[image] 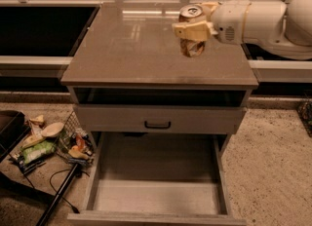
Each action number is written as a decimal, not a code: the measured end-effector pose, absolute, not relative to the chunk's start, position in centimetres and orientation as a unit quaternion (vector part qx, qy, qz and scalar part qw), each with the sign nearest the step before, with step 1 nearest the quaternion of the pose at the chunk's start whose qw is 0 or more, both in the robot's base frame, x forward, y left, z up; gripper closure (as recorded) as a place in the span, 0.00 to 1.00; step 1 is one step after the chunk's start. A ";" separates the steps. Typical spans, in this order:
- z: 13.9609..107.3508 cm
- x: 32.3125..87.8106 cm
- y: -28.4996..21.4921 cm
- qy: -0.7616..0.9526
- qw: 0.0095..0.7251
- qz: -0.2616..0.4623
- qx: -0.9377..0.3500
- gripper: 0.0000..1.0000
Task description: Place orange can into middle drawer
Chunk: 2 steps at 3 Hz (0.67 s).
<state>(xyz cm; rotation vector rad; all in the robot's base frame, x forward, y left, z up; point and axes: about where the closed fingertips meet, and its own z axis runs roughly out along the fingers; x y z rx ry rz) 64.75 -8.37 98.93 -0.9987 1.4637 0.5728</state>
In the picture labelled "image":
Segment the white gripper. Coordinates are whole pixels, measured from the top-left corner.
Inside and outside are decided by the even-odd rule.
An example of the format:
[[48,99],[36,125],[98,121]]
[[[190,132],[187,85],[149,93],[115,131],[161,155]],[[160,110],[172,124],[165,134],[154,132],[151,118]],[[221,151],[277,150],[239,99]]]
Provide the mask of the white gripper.
[[206,19],[212,22],[179,22],[174,23],[172,28],[180,39],[207,41],[216,35],[221,43],[239,45],[243,43],[244,24],[250,5],[249,0],[200,3]]

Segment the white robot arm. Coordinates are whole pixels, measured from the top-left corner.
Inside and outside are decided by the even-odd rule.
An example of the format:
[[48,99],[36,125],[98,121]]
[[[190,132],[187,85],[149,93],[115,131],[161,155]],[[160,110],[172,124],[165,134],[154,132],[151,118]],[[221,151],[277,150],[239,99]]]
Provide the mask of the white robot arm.
[[312,58],[312,0],[230,0],[190,4],[173,25],[176,37],[224,44],[253,44],[295,60]]

